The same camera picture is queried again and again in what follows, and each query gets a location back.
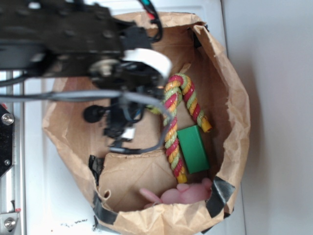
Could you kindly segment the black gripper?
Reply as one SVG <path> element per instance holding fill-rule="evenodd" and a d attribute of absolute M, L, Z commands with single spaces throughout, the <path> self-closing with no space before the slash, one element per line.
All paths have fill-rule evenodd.
<path fill-rule="evenodd" d="M 91 66 L 91 80 L 107 94 L 110 105 L 91 105 L 84 110 L 83 117 L 88 123 L 107 118 L 103 134 L 114 140 L 109 146 L 111 152 L 146 153 L 162 146 L 169 125 L 164 127 L 158 143 L 152 147 L 129 149 L 122 143 L 133 139 L 134 124 L 142 120 L 147 105 L 171 117 L 161 104 L 170 71 L 171 60 L 167 56 L 146 48 L 126 50 L 121 61 L 106 59 Z"/>

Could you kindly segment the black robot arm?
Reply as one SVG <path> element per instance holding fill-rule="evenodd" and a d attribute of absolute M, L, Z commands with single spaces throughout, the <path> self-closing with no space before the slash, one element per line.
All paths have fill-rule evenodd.
<path fill-rule="evenodd" d="M 141 154 L 122 147 L 127 128 L 139 122 L 147 105 L 161 104 L 171 61 L 152 49 L 161 40 L 160 17 L 149 0 L 141 1 L 148 21 L 157 28 L 149 36 L 133 21 L 113 17 L 108 8 L 82 0 L 3 0 L 0 3 L 0 68 L 21 71 L 1 81 L 7 87 L 29 78 L 88 77 L 93 91 L 3 94 L 1 102 L 37 100 L 84 102 L 108 98 L 108 107 L 90 106 L 84 119 L 98 122 L 108 115 L 104 134 L 114 140 L 110 151 Z"/>

